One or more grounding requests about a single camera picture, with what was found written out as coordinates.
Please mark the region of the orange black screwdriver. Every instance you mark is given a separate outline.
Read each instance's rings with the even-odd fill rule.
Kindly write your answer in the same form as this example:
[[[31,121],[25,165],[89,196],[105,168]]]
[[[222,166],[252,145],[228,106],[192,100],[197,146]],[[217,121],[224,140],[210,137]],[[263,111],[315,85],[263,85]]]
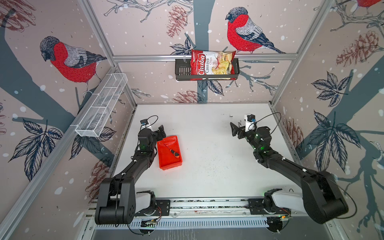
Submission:
[[[164,144],[164,146],[173,154],[173,156],[175,158],[179,158],[180,157],[180,154],[176,151],[174,151],[173,149],[169,148],[167,145]]]

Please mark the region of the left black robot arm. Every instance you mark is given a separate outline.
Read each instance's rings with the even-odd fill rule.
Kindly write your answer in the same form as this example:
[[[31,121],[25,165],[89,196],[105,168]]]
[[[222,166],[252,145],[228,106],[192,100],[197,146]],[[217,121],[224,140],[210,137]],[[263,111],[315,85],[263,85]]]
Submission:
[[[95,213],[97,225],[130,224],[136,213],[135,183],[151,167],[157,155],[157,142],[166,138],[164,126],[157,131],[145,128],[139,131],[139,144],[131,163],[119,174],[106,178],[100,184]]]

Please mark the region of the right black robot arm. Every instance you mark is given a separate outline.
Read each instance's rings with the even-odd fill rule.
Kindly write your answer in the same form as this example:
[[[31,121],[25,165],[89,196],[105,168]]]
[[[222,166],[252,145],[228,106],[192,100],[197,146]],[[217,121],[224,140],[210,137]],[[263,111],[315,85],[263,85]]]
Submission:
[[[329,172],[308,170],[287,160],[271,148],[272,136],[269,127],[248,130],[230,123],[232,135],[246,139],[252,146],[254,157],[267,169],[285,176],[302,189],[297,207],[289,207],[288,199],[283,199],[283,207],[305,212],[316,223],[324,224],[349,211],[348,204]]]

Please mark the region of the red plastic bin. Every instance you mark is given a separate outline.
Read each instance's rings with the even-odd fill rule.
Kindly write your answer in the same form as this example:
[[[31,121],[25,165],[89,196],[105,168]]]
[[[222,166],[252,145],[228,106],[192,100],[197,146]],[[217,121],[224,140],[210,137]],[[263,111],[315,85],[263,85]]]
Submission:
[[[173,154],[164,146],[167,145],[169,148],[180,154],[179,158],[175,158]],[[158,155],[159,155],[159,166],[163,171],[172,168],[180,167],[183,163],[179,141],[177,136],[169,136],[164,138],[162,141],[157,142]]]

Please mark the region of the red cassava chips bag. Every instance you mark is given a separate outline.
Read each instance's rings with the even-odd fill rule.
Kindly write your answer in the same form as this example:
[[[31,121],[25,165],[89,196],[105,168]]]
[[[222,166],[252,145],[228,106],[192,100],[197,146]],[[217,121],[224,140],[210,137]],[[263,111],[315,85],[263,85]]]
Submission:
[[[196,68],[201,64],[205,69],[212,67],[214,74],[229,74],[232,68],[232,61],[235,59],[236,51],[233,52],[209,52],[191,51],[191,66]]]

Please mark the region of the black wall basket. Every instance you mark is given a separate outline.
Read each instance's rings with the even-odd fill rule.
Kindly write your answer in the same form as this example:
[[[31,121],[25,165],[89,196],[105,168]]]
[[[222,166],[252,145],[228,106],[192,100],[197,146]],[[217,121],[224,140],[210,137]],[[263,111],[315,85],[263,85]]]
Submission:
[[[207,70],[201,64],[192,68],[191,59],[176,59],[175,75],[178,81],[200,81],[200,80],[236,80],[240,74],[239,59],[232,61],[229,74],[214,74],[212,67]]]

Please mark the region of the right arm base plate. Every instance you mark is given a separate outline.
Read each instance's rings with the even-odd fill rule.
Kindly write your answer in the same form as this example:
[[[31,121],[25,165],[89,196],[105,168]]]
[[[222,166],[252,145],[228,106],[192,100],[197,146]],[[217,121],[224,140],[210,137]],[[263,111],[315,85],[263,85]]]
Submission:
[[[248,206],[251,215],[290,215],[291,210],[277,207],[272,200],[263,198],[248,199]]]

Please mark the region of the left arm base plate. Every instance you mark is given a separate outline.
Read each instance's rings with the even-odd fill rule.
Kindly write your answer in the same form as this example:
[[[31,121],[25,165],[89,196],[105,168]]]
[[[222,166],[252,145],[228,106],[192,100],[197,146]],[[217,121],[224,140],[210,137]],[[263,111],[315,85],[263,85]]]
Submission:
[[[170,200],[156,200],[155,204],[151,204],[148,208],[143,209],[135,214],[135,217],[160,217],[169,216],[171,208]]]

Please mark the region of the aluminium front rail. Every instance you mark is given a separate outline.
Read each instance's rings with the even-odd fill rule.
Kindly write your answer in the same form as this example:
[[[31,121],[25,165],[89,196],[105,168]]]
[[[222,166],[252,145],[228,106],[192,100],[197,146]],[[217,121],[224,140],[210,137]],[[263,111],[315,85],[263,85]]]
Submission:
[[[228,218],[230,216],[258,216],[258,217],[274,217],[274,216],[307,216],[307,213],[298,210],[291,210],[290,215],[251,215],[248,206],[248,199],[255,198],[155,198],[147,193],[143,197],[136,199],[136,213],[148,208],[151,204],[155,204],[156,200],[170,200],[171,208],[169,216],[173,218],[198,218],[206,216],[208,218]],[[160,218],[160,217],[134,217],[135,218]]]

